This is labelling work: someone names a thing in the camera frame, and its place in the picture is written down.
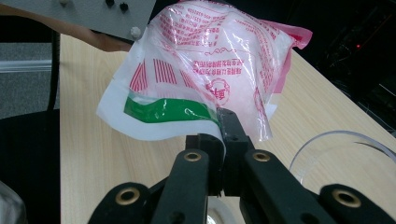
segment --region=white plastic bag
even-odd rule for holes
[[[228,5],[179,2],[134,43],[97,114],[137,139],[196,133],[221,139],[216,108],[225,107],[253,141],[268,139],[264,106],[283,87],[291,48],[303,48],[311,35]]]

